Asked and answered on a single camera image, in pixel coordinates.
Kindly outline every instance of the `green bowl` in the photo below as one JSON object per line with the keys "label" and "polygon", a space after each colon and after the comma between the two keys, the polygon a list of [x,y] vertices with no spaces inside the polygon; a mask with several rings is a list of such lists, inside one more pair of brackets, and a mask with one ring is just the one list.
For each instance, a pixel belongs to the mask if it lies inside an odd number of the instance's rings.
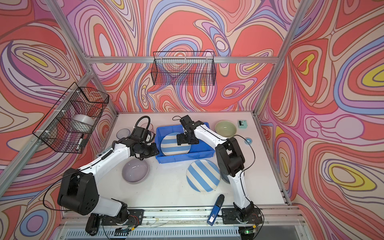
{"label": "green bowl", "polygon": [[215,131],[223,137],[233,137],[237,130],[233,123],[224,120],[216,124]]}

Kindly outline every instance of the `black wire basket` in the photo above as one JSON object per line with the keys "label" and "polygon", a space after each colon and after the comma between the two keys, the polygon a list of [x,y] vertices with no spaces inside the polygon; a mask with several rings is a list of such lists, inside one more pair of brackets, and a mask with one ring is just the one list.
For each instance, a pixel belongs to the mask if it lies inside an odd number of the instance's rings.
{"label": "black wire basket", "polygon": [[156,51],[153,56],[154,85],[215,85],[213,51]]}
{"label": "black wire basket", "polygon": [[77,87],[48,127],[36,131],[43,119],[33,134],[55,152],[82,153],[108,102],[109,95],[104,92]]}

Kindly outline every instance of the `psychedelic patterned wall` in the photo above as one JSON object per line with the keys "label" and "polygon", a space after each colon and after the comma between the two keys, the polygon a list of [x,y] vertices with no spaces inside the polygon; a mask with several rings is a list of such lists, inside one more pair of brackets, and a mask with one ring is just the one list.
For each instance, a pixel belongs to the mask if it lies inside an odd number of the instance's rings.
{"label": "psychedelic patterned wall", "polygon": [[[1,172],[64,91],[84,74],[43,0],[0,1]],[[0,198],[0,239],[48,239],[61,212],[42,206],[47,187],[69,167],[94,159],[112,121],[107,109],[82,154],[42,145]],[[47,195],[58,208],[58,185]]]}
{"label": "psychedelic patterned wall", "polygon": [[151,64],[94,64],[119,112],[251,111],[272,64],[228,64],[215,86],[153,85]]}
{"label": "psychedelic patterned wall", "polygon": [[383,1],[314,1],[258,117],[315,239],[384,239]]}
{"label": "psychedelic patterned wall", "polygon": [[[153,56],[212,50],[216,56],[277,56],[297,1],[60,2],[90,56]],[[153,86],[150,64],[97,64],[118,111],[253,110],[271,65],[218,64],[217,84]]]}

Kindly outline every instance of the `blue striped plate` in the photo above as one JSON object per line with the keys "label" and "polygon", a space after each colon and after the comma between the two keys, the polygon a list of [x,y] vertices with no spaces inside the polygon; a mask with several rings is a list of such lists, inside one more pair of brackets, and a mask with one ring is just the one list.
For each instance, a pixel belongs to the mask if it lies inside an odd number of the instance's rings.
{"label": "blue striped plate", "polygon": [[187,182],[198,192],[210,192],[220,182],[220,171],[211,161],[199,159],[188,167]]}
{"label": "blue striped plate", "polygon": [[191,150],[191,145],[185,143],[177,145],[176,135],[181,132],[172,132],[165,136],[161,141],[160,148],[165,156],[186,154]]}

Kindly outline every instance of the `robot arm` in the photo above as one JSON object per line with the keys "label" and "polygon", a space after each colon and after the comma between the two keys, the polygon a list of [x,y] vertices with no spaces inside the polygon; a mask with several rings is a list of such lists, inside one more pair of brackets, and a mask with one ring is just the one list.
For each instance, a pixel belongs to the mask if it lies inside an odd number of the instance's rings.
{"label": "robot arm", "polygon": [[219,169],[223,174],[228,175],[232,187],[233,205],[237,218],[241,222],[246,222],[254,207],[253,202],[248,200],[250,197],[244,184],[244,174],[241,174],[245,159],[237,140],[234,137],[228,139],[215,133],[203,122],[192,121],[188,115],[182,117],[180,122],[184,133],[177,135],[177,144],[198,144],[199,140],[203,140],[215,149]]}
{"label": "robot arm", "polygon": [[[143,118],[148,118],[147,127],[137,127]],[[143,160],[159,154],[156,143],[151,143],[155,134],[148,130],[150,122],[148,116],[141,117],[130,136],[114,141],[106,153],[87,165],[70,168],[64,173],[57,203],[81,215],[91,213],[86,227],[90,235],[97,233],[100,215],[114,217],[117,224],[127,221],[127,204],[100,196],[96,185],[107,172],[130,156]]]}

